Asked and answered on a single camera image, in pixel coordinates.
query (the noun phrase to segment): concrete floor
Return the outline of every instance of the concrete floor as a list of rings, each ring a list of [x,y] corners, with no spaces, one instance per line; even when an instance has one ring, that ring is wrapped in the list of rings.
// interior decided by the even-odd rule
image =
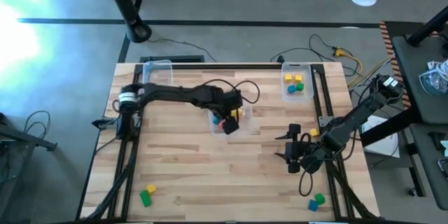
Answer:
[[[360,22],[380,20],[425,22],[446,0],[379,0],[371,8],[350,0],[143,0],[143,19],[266,20]],[[21,24],[16,18],[120,19],[113,0],[0,0],[0,111],[17,127],[35,110],[52,116],[47,139],[58,150],[36,150],[24,182],[12,202],[11,220],[33,223],[71,221],[78,209],[97,130],[90,122],[102,116],[109,86],[125,36],[119,24]],[[373,67],[386,56],[378,29],[173,27],[152,26],[152,39],[187,41],[206,48],[220,62],[266,62],[282,50],[307,46],[311,34],[349,49]],[[330,52],[314,41],[315,49]],[[143,56],[204,55],[169,42],[131,44],[126,62]],[[317,61],[308,52],[290,52],[287,60]],[[354,63],[343,61],[348,66]],[[382,69],[391,74],[389,66]],[[388,113],[396,111],[387,108]],[[406,170],[371,171],[381,215],[390,220],[446,223],[431,191],[427,198],[406,196]]]

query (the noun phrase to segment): wooden table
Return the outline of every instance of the wooden table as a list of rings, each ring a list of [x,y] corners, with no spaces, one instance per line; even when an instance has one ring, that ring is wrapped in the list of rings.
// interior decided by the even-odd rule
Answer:
[[[344,116],[352,106],[342,65],[324,64],[333,111],[336,116]],[[135,66],[117,64],[106,116],[117,116],[112,109],[112,101],[118,98],[122,86],[132,82]],[[302,197],[298,193],[301,173],[288,174],[285,162],[274,155],[274,152],[284,151],[285,141],[274,138],[284,135],[289,123],[301,124],[302,132],[318,126],[313,101],[306,104],[283,102],[280,77],[279,69],[175,69],[174,84],[186,87],[202,84],[212,78],[223,78],[234,84],[246,79],[256,82],[261,89],[261,96],[259,102],[253,105],[253,113],[259,128],[251,136],[223,138],[210,134],[205,110],[190,104],[167,101],[148,104],[143,116],[128,220],[333,220],[325,165],[313,174],[312,194]],[[229,89],[220,83],[213,85]],[[256,89],[252,85],[244,84],[240,87],[248,99],[256,97]],[[114,136],[115,130],[103,131],[98,146]],[[119,147],[120,141],[115,141],[94,157],[81,217],[92,213],[109,191]],[[344,151],[344,156],[347,156],[349,149]],[[354,192],[373,214],[379,215],[359,141],[353,156],[345,162],[345,167]],[[153,205],[145,208],[139,193],[148,184],[154,184],[157,190],[151,195]],[[303,186],[305,191],[309,187],[308,175]],[[342,190],[338,189],[344,213]],[[312,212],[307,207],[315,193],[323,193],[327,202],[317,212]],[[123,189],[118,198],[117,213],[121,210],[122,199]]]

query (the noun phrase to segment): green block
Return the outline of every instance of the green block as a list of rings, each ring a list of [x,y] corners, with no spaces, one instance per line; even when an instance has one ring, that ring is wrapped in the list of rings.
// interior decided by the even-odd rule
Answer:
[[[296,89],[297,91],[302,91],[304,88],[305,88],[305,84],[303,84],[303,83],[298,83],[298,84],[295,86],[295,89]]]
[[[325,203],[325,197],[322,195],[322,193],[316,194],[314,196],[314,199],[316,199],[316,202],[319,206]]]
[[[149,197],[149,193],[146,190],[142,190],[140,192],[140,198],[145,207],[149,207],[152,204],[151,198]]]

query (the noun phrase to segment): clear plastic bin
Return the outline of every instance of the clear plastic bin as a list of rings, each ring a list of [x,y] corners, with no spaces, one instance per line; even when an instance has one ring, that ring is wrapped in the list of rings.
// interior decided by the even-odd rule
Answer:
[[[290,82],[285,82],[285,75],[292,74],[293,79]],[[290,85],[296,85],[294,77],[297,74],[302,75],[301,83],[304,84],[302,91],[295,91],[290,94],[288,87]],[[281,96],[285,102],[308,102],[314,96],[313,82],[311,80],[311,66],[306,63],[300,62],[284,62],[281,65]]]
[[[243,116],[239,117],[239,129],[230,135],[226,135],[223,129],[213,123],[215,115],[209,111],[210,133],[222,137],[245,137],[258,134],[260,130],[253,119],[252,105],[244,101],[241,109],[243,109]]]
[[[143,65],[143,83],[158,85],[173,84],[173,66],[170,60],[157,60]]]

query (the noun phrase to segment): blue block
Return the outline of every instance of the blue block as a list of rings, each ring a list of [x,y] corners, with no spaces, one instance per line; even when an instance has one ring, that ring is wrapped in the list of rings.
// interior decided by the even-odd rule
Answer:
[[[308,209],[311,210],[311,211],[317,211],[317,207],[318,207],[317,202],[315,202],[314,200],[310,199],[309,200]]]
[[[214,125],[218,125],[220,121],[221,120],[219,118],[217,118],[216,116],[213,118],[213,124]]]
[[[295,85],[290,85],[289,87],[288,87],[288,93],[289,94],[292,94],[292,93],[294,93],[295,92]]]

